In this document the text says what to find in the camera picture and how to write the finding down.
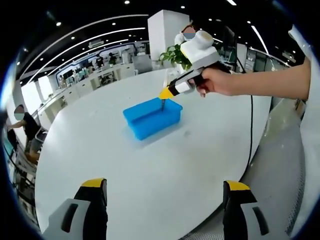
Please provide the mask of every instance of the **forearm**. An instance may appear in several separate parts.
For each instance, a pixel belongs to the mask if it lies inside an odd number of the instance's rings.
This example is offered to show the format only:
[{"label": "forearm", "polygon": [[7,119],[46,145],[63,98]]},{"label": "forearm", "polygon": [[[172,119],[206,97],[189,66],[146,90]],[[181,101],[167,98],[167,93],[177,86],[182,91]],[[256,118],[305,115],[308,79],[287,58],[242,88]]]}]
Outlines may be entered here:
[{"label": "forearm", "polygon": [[21,128],[22,127],[22,124],[20,121],[16,122],[15,124],[12,124],[12,125],[8,125],[8,128],[10,129],[18,129],[18,128]]},{"label": "forearm", "polygon": [[310,88],[310,62],[286,70],[233,74],[233,95],[273,96],[307,100]]}]

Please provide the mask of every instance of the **ceiling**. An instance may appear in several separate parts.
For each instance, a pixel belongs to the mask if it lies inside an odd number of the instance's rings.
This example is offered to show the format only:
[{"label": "ceiling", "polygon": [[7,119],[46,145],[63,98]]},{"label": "ceiling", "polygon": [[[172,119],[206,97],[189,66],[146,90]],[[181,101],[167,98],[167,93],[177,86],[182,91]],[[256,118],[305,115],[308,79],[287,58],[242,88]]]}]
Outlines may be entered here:
[{"label": "ceiling", "polygon": [[[209,32],[217,39],[223,38],[222,25],[226,25],[235,32],[238,43],[247,43],[248,47],[265,52],[259,38],[251,28],[251,25],[254,25],[269,54],[286,62],[287,59],[282,56],[283,51],[286,51],[293,55],[296,64],[300,64],[304,59],[298,45],[288,35],[292,23],[271,5],[270,0],[234,0],[236,6],[231,5],[227,0],[162,0],[159,2],[130,0],[129,4],[124,2],[124,0],[117,0],[112,4],[105,1],[96,5],[78,4],[75,6],[72,4],[63,5],[63,7],[57,4],[43,11],[42,18],[33,27],[33,31],[29,33],[29,37],[19,51],[16,79],[20,79],[23,73],[40,69],[70,47],[101,34],[131,28],[145,28],[108,34],[98,39],[108,40],[108,43],[123,39],[128,39],[128,42],[148,40],[148,18],[160,10],[188,14],[199,28]],[[74,32],[49,47],[77,28],[99,20],[126,15],[148,16],[120,17],[102,21]],[[88,43],[88,41],[84,42],[66,51],[52,60],[46,68],[59,66],[64,61],[87,51]],[[44,74],[45,71],[37,75],[35,79]]]}]

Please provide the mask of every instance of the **blue box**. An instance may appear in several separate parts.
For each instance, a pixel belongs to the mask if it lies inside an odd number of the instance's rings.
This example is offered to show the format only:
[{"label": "blue box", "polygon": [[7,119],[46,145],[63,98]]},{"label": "blue box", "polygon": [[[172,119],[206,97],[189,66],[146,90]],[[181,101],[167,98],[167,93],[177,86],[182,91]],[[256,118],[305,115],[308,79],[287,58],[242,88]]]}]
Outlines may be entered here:
[{"label": "blue box", "polygon": [[181,105],[167,99],[163,111],[161,108],[162,100],[157,97],[123,111],[123,115],[137,139],[144,140],[180,121],[183,109]]}]

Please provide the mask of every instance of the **black cable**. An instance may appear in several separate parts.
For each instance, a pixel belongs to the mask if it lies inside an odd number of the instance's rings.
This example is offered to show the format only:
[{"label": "black cable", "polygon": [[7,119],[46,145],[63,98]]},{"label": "black cable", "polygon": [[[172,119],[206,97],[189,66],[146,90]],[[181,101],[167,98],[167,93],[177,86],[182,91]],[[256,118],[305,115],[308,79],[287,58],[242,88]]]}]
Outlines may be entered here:
[{"label": "black cable", "polygon": [[[246,70],[244,69],[244,66],[242,65],[242,63],[240,62],[238,56],[236,56],[237,61],[240,64],[240,67],[242,68],[242,73],[245,74]],[[246,174],[246,172],[248,171],[249,165],[250,165],[250,160],[251,160],[251,155],[252,155],[252,145],[253,145],[253,125],[254,125],[254,98],[252,95],[250,95],[250,101],[251,101],[251,124],[250,124],[250,150],[249,150],[249,157],[248,157],[248,161],[245,167],[245,170],[243,172],[242,177],[240,178],[239,182],[241,182]]]}]

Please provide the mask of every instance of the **white round table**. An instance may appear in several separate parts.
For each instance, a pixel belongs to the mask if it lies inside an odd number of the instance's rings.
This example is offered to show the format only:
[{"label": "white round table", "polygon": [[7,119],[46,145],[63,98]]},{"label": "white round table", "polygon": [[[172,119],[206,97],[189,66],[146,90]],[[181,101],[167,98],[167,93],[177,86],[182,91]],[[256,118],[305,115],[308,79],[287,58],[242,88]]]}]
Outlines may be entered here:
[{"label": "white round table", "polygon": [[[181,121],[136,140],[123,110],[157,97],[164,70],[104,86],[59,112],[39,159],[35,204],[41,231],[83,182],[107,179],[108,240],[177,240],[223,201],[250,149],[250,96],[181,94]],[[253,98],[254,155],[271,98]]]}]

